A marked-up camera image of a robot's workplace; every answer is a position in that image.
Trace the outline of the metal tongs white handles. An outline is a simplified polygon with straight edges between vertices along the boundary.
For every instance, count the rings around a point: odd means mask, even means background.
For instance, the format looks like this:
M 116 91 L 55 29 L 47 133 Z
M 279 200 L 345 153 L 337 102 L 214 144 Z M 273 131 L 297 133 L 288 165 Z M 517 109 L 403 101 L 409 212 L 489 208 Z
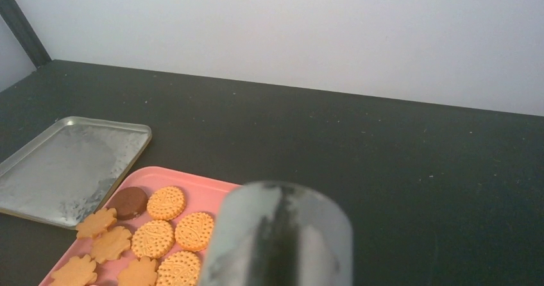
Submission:
M 308 187 L 240 186 L 221 203 L 198 283 L 352 285 L 352 224 L 335 201 Z

